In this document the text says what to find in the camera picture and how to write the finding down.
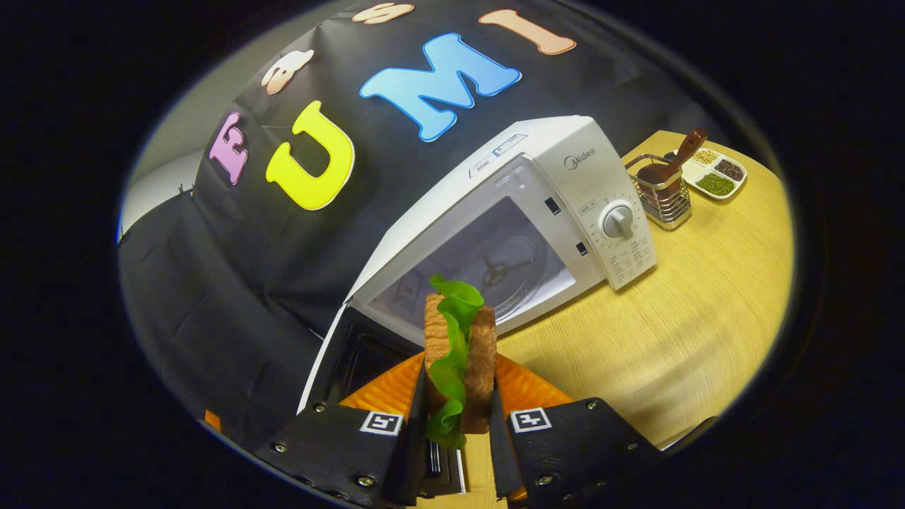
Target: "white tray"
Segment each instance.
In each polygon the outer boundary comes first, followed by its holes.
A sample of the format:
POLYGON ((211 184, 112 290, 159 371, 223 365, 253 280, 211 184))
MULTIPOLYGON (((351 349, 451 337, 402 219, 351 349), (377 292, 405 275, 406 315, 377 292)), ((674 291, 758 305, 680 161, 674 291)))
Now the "white tray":
POLYGON ((717 152, 714 149, 701 149, 701 150, 709 150, 709 151, 717 154, 717 158, 713 159, 713 162, 708 165, 699 163, 698 161, 696 161, 694 159, 689 159, 688 162, 681 165, 681 176, 682 176, 682 178, 685 179, 685 183, 691 187, 694 187, 695 189, 698 189, 698 191, 700 191, 701 193, 703 193, 703 194, 707 195, 708 197, 711 197, 715 200, 724 200, 726 198, 729 198, 729 197, 732 197, 733 195, 735 195, 738 192, 738 189, 741 187, 741 185, 744 184, 746 180, 748 180, 748 170, 735 159, 733 159, 729 156, 726 156, 724 154, 720 154, 719 152, 717 152), (719 173, 715 169, 717 167, 717 165, 719 164, 719 162, 722 161, 723 159, 725 159, 725 160, 729 161, 730 163, 736 165, 737 167, 741 168, 741 180, 740 181, 737 182, 737 181, 733 180, 732 178, 729 178, 728 175, 723 175, 722 173, 719 173), (732 190, 729 191, 729 193, 727 195, 718 197, 717 195, 714 195, 713 193, 709 192, 708 190, 705 190, 703 187, 698 186, 698 181, 701 180, 702 178, 704 178, 704 176, 706 176, 709 173, 712 173, 712 174, 716 175, 717 177, 725 178, 726 180, 731 182, 732 186, 733 186, 732 190))

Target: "bread slice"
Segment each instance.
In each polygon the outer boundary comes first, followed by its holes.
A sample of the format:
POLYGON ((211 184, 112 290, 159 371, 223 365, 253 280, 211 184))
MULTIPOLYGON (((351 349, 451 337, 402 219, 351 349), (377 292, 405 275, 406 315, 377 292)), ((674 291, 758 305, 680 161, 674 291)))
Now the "bread slice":
MULTIPOLYGON (((446 333, 446 319, 437 311, 444 297, 427 296, 424 307, 424 364, 430 369, 435 360, 449 353, 450 340, 446 333)), ((489 431, 491 393, 497 359, 496 316, 493 308, 482 306, 472 322, 472 342, 465 366, 465 410, 460 417, 460 430, 465 434, 482 435, 489 431)), ((428 379, 428 408, 433 414, 447 399, 428 379)))

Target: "microwave oven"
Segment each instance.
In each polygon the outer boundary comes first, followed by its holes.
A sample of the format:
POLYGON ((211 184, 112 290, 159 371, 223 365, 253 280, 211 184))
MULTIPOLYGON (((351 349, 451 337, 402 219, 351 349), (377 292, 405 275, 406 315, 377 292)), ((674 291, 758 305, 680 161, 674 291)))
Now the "microwave oven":
POLYGON ((389 343, 424 346, 434 274, 475 286, 502 334, 604 280, 618 290, 655 264, 641 201, 597 123, 579 115, 516 122, 387 230, 324 338, 299 412, 309 399, 328 399, 331 362, 344 348, 330 343, 350 341, 351 316, 389 343))

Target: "microwave control panel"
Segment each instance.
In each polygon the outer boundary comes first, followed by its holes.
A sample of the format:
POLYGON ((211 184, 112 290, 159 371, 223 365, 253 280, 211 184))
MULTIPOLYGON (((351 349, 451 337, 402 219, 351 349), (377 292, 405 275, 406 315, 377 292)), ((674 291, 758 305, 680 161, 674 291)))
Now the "microwave control panel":
POLYGON ((538 157, 618 290, 657 263, 641 200, 613 145, 588 117, 538 157))

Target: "wooden spoon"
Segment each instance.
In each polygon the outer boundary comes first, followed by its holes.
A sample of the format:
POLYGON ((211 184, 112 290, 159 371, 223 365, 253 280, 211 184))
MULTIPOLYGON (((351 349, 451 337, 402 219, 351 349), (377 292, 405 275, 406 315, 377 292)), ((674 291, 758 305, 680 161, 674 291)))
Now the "wooden spoon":
MULTIPOLYGON (((679 146, 679 152, 670 164, 652 163, 638 170, 638 178, 642 178, 651 184, 661 184, 672 177, 675 172, 679 171, 681 165, 688 162, 698 151, 701 145, 707 141, 707 131, 703 129, 695 129, 685 137, 685 140, 679 146)), ((681 182, 676 180, 669 187, 656 191, 658 199, 664 199, 672 196, 673 193, 679 192, 681 182)), ((650 195, 651 190, 641 186, 642 191, 650 195)))

